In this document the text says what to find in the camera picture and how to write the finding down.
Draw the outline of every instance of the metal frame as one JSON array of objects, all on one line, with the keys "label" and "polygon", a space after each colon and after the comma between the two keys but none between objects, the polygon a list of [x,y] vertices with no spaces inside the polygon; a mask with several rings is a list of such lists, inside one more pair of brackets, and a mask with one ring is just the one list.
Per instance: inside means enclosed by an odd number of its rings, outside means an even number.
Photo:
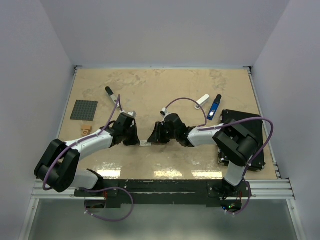
[{"label": "metal frame", "polygon": [[[74,68],[74,76],[73,76],[72,84],[70,86],[68,98],[67,98],[67,101],[65,104],[64,113],[61,118],[61,122],[59,124],[59,129],[57,131],[57,138],[59,137],[60,130],[61,130],[63,120],[64,120],[64,116],[66,114],[69,98],[70,98],[71,91],[72,91],[72,88],[73,88],[73,85],[74,85],[74,82],[76,79],[77,70],[80,69],[81,67],[82,66],[76,66]],[[251,69],[248,67],[245,67],[244,69],[246,69],[248,71],[248,76],[251,81],[252,89],[253,89],[253,92],[255,95],[255,99],[256,99],[256,103],[257,103],[259,112],[260,112],[260,115],[263,116],[261,106],[259,103],[259,99],[257,96],[257,92],[255,89],[255,85],[253,82]],[[265,130],[265,133],[268,135],[266,123],[263,123],[263,127]],[[252,200],[286,200],[297,238],[298,238],[298,240],[305,240],[306,235],[305,235],[304,229],[302,227],[300,216],[296,210],[295,196],[294,196],[294,193],[292,190],[291,183],[288,179],[281,179],[278,165],[277,165],[277,162],[276,162],[276,159],[274,156],[274,151],[273,151],[273,148],[270,143],[269,143],[269,147],[270,147],[272,160],[274,163],[274,167],[275,167],[275,171],[278,176],[278,179],[277,180],[247,180],[251,186],[251,192],[252,192],[251,199]],[[60,200],[61,199],[69,199],[69,200],[74,200],[74,199],[77,199],[77,200],[78,199],[103,200],[104,199],[103,197],[75,197],[74,196],[75,188],[68,188],[66,191],[64,191],[62,193],[57,193],[53,190],[44,191],[42,189],[42,184],[43,183],[40,180],[35,181],[33,192],[31,195],[31,201],[30,201],[30,204],[29,204],[29,207],[27,210],[27,214],[26,214],[26,217],[24,220],[24,224],[23,224],[21,233],[20,233],[19,240],[27,240],[29,238],[29,235],[30,235],[30,232],[32,229],[32,225],[33,225],[33,221],[34,221],[37,209],[38,209],[39,201],[41,199],[60,199]]]},{"label": "metal frame", "polygon": [[[288,179],[282,180],[247,180],[251,186],[251,200],[294,200],[294,193]],[[43,183],[37,180],[33,189],[33,199],[86,199],[86,200],[103,200],[103,197],[75,197],[75,188],[70,187],[66,191],[57,193],[54,190],[44,191]]]}]

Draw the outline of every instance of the marble-patterned surface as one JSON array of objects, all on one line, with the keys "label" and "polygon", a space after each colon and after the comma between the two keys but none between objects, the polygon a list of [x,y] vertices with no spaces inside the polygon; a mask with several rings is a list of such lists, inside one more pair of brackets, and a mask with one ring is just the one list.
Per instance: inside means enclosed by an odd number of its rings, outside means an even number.
[{"label": "marble-patterned surface", "polygon": [[[105,87],[110,86],[127,112],[136,111],[138,136],[147,140],[160,111],[176,98],[198,100],[205,94],[207,113],[217,94],[222,95],[218,112],[207,126],[218,124],[223,109],[258,114],[258,107],[246,70],[242,69],[80,69],[66,109],[59,138],[63,141],[81,137],[81,125],[91,124],[93,131],[104,126],[114,107]],[[76,100],[98,101],[93,121],[70,120]],[[180,100],[169,107],[187,126],[204,122],[194,103]],[[114,146],[94,153],[79,163],[80,169],[92,169],[106,179],[221,179],[226,166],[217,163],[217,146],[195,148],[180,146],[174,140],[151,147]],[[270,149],[264,151],[266,166],[261,172],[248,172],[247,179],[276,179]]]}]

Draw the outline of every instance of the white wall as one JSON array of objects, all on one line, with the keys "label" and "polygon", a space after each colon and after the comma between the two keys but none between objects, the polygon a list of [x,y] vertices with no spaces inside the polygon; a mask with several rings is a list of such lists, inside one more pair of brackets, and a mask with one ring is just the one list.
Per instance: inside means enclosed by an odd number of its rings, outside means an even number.
[{"label": "white wall", "polygon": [[72,64],[39,0],[0,2],[0,234],[19,237],[33,171],[58,125]]},{"label": "white wall", "polygon": [[289,0],[41,0],[71,61],[252,66]]},{"label": "white wall", "polygon": [[253,67],[274,154],[309,240],[320,237],[320,1],[291,0]]}]

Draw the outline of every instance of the purple cable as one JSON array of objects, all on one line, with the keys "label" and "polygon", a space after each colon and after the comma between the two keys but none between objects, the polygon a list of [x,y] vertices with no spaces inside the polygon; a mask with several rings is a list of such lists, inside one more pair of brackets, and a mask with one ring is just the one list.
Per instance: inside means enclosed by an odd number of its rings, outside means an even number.
[{"label": "purple cable", "polygon": [[265,143],[260,147],[260,149],[252,156],[252,158],[247,162],[247,165],[245,166],[245,169],[243,171],[243,181],[245,182],[247,188],[248,188],[248,199],[246,200],[244,206],[239,210],[239,211],[236,211],[234,213],[232,212],[228,212],[230,214],[234,214],[234,215],[237,215],[239,213],[241,213],[243,210],[246,209],[246,207],[248,206],[249,204],[249,201],[250,201],[250,197],[252,195],[252,192],[251,192],[251,187],[250,187],[250,184],[245,180],[245,175],[249,169],[249,165],[253,162],[253,160],[256,159],[256,157],[261,153],[261,151],[267,146],[267,144],[269,143],[273,133],[274,133],[274,123],[267,119],[267,118],[264,118],[264,117],[260,117],[260,116],[256,116],[256,117],[250,117],[250,118],[246,118],[246,119],[242,119],[242,120],[239,120],[239,121],[235,121],[235,122],[232,122],[232,123],[228,123],[228,124],[225,124],[225,125],[221,125],[221,126],[214,126],[214,127],[205,127],[205,128],[199,128],[198,130],[199,131],[206,131],[206,130],[216,130],[216,129],[224,129],[224,128],[227,128],[227,127],[230,127],[230,126],[233,126],[233,125],[236,125],[236,124],[242,124],[242,123],[245,123],[245,122],[250,122],[250,121],[257,121],[257,120],[263,120],[263,121],[266,121],[270,124],[270,134],[268,136],[268,138],[266,139]]},{"label": "purple cable", "polygon": [[104,189],[101,189],[101,190],[89,190],[89,189],[86,189],[86,188],[82,188],[82,190],[84,190],[84,191],[86,191],[88,193],[100,193],[100,192],[105,192],[105,191],[113,190],[113,189],[118,189],[118,190],[124,191],[130,197],[130,199],[131,199],[131,208],[130,208],[130,211],[127,213],[127,215],[125,215],[125,216],[123,216],[121,218],[118,218],[118,219],[110,219],[110,218],[106,218],[106,217],[103,217],[103,216],[98,216],[98,215],[95,215],[95,214],[89,212],[89,210],[87,209],[86,204],[84,204],[85,211],[87,213],[89,213],[92,217],[95,217],[97,219],[100,219],[100,220],[103,220],[103,221],[107,221],[107,222],[120,222],[122,220],[125,220],[127,217],[129,217],[130,214],[132,213],[132,211],[134,210],[135,204],[134,204],[134,199],[133,199],[132,195],[127,190],[125,190],[124,188],[117,187],[117,186],[108,187],[108,188],[104,188]]},{"label": "purple cable", "polygon": [[182,99],[185,99],[185,100],[189,100],[191,102],[194,102],[195,104],[197,104],[199,106],[199,108],[201,109],[202,113],[203,113],[203,116],[204,116],[204,124],[201,124],[199,125],[197,128],[200,128],[200,127],[204,127],[207,125],[207,118],[206,118],[206,113],[205,113],[205,110],[203,109],[203,107],[197,103],[195,100],[191,99],[191,98],[188,98],[188,97],[179,97],[175,100],[173,100],[172,102],[170,102],[165,108],[167,109],[171,104],[173,104],[174,102],[178,101],[178,100],[182,100]]},{"label": "purple cable", "polygon": [[[98,133],[98,136],[108,127],[113,115],[115,114],[115,111],[116,111],[116,108],[117,108],[117,104],[119,103],[120,105],[120,109],[122,111],[122,107],[121,107],[121,102],[120,102],[120,95],[118,95],[118,98],[116,100],[116,103],[113,107],[113,110],[112,110],[112,113],[108,119],[108,121],[106,122],[106,125],[103,127],[103,129]],[[85,140],[88,140],[88,139],[91,139],[91,138],[94,138],[96,137],[96,135],[89,135],[89,136],[85,136],[83,138],[81,138],[78,142],[74,142],[72,143],[71,145],[67,146],[60,154],[59,156],[56,157],[56,159],[53,161],[52,165],[49,167],[48,169],[48,172],[46,173],[45,177],[44,177],[44,180],[43,180],[43,185],[42,185],[42,188],[43,190],[45,191],[48,191],[48,190],[51,190],[52,187],[46,187],[47,185],[47,181],[48,181],[48,178],[49,178],[49,175],[51,174],[52,170],[54,169],[55,165],[57,164],[57,162],[59,161],[59,159],[61,159],[63,157],[63,155],[71,148],[73,148],[75,145],[79,144],[79,143],[82,143],[83,141]]]}]

